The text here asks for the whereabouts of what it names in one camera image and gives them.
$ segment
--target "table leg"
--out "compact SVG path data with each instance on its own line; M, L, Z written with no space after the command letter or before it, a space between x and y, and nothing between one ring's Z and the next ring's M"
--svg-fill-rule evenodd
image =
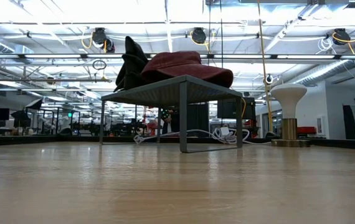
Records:
M161 107L158 108L157 142L161 142Z
M180 129L180 151L187 150L187 82L180 83L179 88L179 129Z
M236 114L236 136L237 136L237 147L242 147L242 103L241 97L235 98L235 114Z
M105 101L102 101L102 117L100 118L100 144L103 144L103 135L104 135L104 109Z

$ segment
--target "red hat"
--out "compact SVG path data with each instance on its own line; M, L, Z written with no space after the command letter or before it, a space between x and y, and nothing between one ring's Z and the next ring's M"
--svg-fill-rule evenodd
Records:
M227 88L233 83L231 70L202 65L199 53L194 51L157 54L147 63L141 75L151 82L190 75Z

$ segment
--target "table top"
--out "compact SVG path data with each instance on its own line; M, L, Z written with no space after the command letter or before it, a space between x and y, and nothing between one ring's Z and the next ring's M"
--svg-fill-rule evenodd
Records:
M189 104L242 97L242 94L237 91L183 75L105 95L102 101L153 107L179 106L179 87L183 82L187 82L187 103Z

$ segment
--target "gold stool base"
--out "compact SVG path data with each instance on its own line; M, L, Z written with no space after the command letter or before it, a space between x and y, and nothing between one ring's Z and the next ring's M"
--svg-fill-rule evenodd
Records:
M310 141L309 140L274 139L274 140L272 140L272 146L278 146L278 147L310 147Z

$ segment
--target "metal table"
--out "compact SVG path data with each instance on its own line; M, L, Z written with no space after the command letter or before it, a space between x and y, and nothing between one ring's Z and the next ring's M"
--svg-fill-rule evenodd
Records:
M102 97L100 144L103 144L103 124L106 101L157 107L159 114L157 132L158 142L161 134L161 108L166 108L168 106L178 106L180 115L180 151L190 153L199 151L190 151L187 148L187 104L234 98L237 120L237 136L242 136L241 97L242 94L237 91L230 90L228 88L215 85L213 83L209 83L189 75L170 78L168 80L140 86L130 90L105 95ZM237 147L242 147L242 141L237 141Z

